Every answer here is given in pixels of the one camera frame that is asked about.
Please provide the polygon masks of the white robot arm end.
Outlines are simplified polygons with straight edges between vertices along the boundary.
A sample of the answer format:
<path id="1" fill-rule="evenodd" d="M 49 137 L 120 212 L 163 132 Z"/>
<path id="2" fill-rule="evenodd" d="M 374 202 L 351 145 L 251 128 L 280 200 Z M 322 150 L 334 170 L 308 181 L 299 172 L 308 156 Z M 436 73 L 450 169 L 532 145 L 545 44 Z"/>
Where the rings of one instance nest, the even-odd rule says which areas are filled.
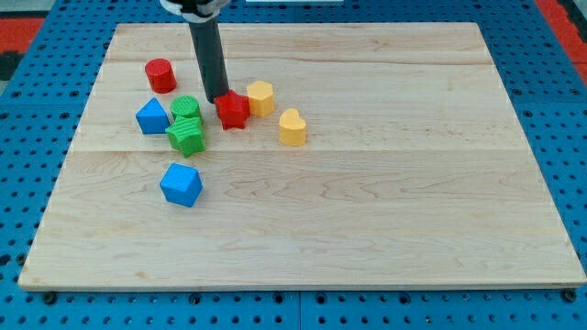
<path id="1" fill-rule="evenodd" d="M 216 18 L 229 3 L 230 0 L 160 0 L 165 10 L 196 24 Z"/>

